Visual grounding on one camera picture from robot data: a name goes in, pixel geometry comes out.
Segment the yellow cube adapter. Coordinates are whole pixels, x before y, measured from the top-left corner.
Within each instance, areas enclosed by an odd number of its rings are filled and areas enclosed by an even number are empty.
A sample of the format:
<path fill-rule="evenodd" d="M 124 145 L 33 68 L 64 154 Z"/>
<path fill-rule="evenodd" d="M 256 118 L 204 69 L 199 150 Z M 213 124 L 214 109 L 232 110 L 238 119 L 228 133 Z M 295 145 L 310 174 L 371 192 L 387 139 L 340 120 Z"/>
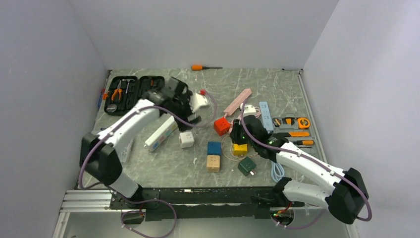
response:
<path fill-rule="evenodd" d="M 248 153 L 248 145 L 247 144 L 232 144 L 232 155 L 235 157 L 243 157 L 246 156 Z"/>

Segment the red cube adapter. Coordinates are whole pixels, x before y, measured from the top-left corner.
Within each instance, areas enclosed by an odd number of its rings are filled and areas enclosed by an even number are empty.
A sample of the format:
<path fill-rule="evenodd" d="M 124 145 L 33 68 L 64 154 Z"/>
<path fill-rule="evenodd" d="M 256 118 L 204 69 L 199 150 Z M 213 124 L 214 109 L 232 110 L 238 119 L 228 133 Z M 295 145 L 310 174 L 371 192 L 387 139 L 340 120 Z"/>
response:
<path fill-rule="evenodd" d="M 229 132 L 231 124 L 225 117 L 221 117 L 214 121 L 213 128 L 219 136 L 223 136 Z"/>

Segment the white power strip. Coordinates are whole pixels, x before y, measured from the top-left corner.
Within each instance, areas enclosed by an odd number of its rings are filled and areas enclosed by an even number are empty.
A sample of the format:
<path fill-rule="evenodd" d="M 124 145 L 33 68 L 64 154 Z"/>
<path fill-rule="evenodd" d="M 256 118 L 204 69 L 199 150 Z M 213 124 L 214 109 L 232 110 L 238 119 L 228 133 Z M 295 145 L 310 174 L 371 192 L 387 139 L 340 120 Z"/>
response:
<path fill-rule="evenodd" d="M 146 141 L 144 147 L 155 151 L 176 129 L 178 125 L 173 116 L 169 117 Z"/>

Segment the blue cube adapter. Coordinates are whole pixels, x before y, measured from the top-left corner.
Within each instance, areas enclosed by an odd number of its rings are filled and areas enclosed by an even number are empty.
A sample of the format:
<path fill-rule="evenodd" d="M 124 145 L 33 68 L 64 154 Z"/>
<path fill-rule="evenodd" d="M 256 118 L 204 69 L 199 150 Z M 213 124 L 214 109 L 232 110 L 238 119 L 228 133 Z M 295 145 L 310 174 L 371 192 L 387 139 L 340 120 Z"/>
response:
<path fill-rule="evenodd" d="M 209 141 L 207 144 L 207 155 L 222 155 L 221 142 Z"/>

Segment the pink power strip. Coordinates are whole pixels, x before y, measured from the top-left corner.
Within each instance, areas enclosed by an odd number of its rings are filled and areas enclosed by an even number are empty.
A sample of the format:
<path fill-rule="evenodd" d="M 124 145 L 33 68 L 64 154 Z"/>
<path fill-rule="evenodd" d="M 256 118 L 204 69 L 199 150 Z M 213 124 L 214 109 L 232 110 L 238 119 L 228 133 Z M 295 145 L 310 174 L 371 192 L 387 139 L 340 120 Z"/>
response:
<path fill-rule="evenodd" d="M 239 106 L 252 94 L 250 88 L 244 89 L 223 111 L 224 116 L 231 116 L 239 108 Z"/>

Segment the dark green cube adapter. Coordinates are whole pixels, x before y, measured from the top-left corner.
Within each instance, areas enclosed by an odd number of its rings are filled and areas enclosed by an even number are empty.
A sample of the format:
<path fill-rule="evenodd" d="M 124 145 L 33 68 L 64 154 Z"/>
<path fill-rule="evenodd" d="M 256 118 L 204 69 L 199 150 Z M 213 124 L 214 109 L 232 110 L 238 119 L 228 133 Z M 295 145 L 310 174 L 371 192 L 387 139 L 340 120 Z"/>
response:
<path fill-rule="evenodd" d="M 250 157 L 245 157 L 244 159 L 242 159 L 237 166 L 238 170 L 244 175 L 244 176 L 248 176 L 248 175 L 255 175 L 255 168 L 256 168 L 256 164 L 255 162 L 250 158 Z"/>

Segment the white cube adapter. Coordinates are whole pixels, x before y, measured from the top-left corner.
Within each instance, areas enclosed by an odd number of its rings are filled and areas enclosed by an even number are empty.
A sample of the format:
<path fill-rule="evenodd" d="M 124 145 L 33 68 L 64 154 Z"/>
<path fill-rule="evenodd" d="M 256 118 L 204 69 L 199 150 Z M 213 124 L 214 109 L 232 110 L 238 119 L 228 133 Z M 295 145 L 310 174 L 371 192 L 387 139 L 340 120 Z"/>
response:
<path fill-rule="evenodd" d="M 191 131 L 185 131 L 179 133 L 179 142 L 181 148 L 189 148 L 194 146 L 195 140 Z"/>

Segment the wooden beige cube adapter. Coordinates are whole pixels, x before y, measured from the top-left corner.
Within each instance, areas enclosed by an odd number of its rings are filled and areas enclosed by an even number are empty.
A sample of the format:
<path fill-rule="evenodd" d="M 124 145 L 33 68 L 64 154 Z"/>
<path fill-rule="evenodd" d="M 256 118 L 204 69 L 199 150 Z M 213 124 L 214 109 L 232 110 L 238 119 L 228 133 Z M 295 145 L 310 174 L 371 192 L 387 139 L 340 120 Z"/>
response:
<path fill-rule="evenodd" d="M 220 156 L 207 155 L 207 171 L 211 173 L 218 173 L 220 171 Z"/>

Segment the light blue power strip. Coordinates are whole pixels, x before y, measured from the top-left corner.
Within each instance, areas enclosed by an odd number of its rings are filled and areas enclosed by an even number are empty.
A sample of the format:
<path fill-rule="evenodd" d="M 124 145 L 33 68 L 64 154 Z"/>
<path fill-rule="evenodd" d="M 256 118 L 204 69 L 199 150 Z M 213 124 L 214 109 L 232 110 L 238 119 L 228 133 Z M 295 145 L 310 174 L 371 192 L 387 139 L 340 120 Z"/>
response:
<path fill-rule="evenodd" d="M 268 133 L 274 132 L 274 126 L 272 123 L 272 117 L 270 114 L 268 102 L 265 102 L 265 101 L 259 102 L 259 108 L 260 108 L 263 127 L 267 130 Z"/>

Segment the black tool case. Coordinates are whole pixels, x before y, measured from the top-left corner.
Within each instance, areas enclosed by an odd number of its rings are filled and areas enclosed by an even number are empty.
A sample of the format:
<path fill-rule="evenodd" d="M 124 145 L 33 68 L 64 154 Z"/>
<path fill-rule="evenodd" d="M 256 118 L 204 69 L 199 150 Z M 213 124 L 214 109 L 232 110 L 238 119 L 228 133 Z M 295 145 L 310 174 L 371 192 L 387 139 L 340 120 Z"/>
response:
<path fill-rule="evenodd" d="M 162 76 L 116 76 L 103 94 L 104 112 L 110 116 L 122 116 L 135 106 L 145 92 L 164 84 Z"/>

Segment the grey tool case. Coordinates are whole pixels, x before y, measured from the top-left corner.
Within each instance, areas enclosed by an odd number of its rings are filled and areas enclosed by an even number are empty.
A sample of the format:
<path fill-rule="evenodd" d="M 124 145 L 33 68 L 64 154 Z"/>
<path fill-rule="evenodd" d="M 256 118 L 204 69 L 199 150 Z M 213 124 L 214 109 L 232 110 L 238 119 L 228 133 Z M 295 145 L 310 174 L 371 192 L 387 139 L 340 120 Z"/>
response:
<path fill-rule="evenodd" d="M 272 117 L 274 132 L 280 133 L 286 139 L 298 147 L 310 148 L 315 145 L 315 138 L 312 136 L 312 122 L 308 129 L 298 129 L 297 118 L 308 118 L 300 114 L 287 113 L 283 116 Z"/>

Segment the clear plastic screw box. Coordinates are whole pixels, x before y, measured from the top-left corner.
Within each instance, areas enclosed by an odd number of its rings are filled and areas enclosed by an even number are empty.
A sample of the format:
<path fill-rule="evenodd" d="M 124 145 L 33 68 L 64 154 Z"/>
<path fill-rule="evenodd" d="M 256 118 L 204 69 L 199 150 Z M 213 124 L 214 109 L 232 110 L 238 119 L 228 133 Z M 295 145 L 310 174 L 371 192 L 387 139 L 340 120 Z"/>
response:
<path fill-rule="evenodd" d="M 134 140 L 130 140 L 129 143 L 124 147 L 121 148 L 117 154 L 119 157 L 119 160 L 122 164 L 124 164 L 125 162 L 127 162 L 128 158 L 130 157 L 130 153 L 132 151 L 132 147 L 133 147 L 133 142 Z"/>

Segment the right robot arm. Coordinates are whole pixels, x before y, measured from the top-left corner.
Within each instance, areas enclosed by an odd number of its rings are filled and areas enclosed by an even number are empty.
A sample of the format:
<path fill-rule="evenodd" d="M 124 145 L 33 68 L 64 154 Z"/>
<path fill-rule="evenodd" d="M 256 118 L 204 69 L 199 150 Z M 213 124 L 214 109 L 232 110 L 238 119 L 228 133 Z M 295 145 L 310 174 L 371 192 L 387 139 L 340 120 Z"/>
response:
<path fill-rule="evenodd" d="M 269 133 L 254 116 L 235 119 L 229 134 L 235 143 L 249 144 L 262 158 L 292 168 L 313 181 L 283 177 L 272 189 L 274 202 L 284 206 L 303 202 L 321 207 L 345 224 L 372 219 L 369 195 L 361 173 L 344 170 L 306 153 L 280 133 Z"/>

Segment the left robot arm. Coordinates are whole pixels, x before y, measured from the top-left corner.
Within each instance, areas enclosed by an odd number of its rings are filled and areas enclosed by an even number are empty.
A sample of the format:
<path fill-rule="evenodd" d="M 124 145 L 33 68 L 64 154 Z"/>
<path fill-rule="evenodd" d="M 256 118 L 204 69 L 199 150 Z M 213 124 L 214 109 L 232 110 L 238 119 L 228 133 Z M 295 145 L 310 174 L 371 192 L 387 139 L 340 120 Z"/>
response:
<path fill-rule="evenodd" d="M 129 208 L 143 200 L 143 188 L 123 172 L 119 153 L 150 123 L 163 114 L 170 114 L 181 132 L 200 126 L 195 113 L 208 106 L 205 93 L 194 93 L 181 80 L 171 77 L 165 85 L 145 92 L 134 107 L 110 127 L 96 134 L 84 135 L 81 141 L 79 187 L 87 172 L 98 183 L 116 191 Z"/>

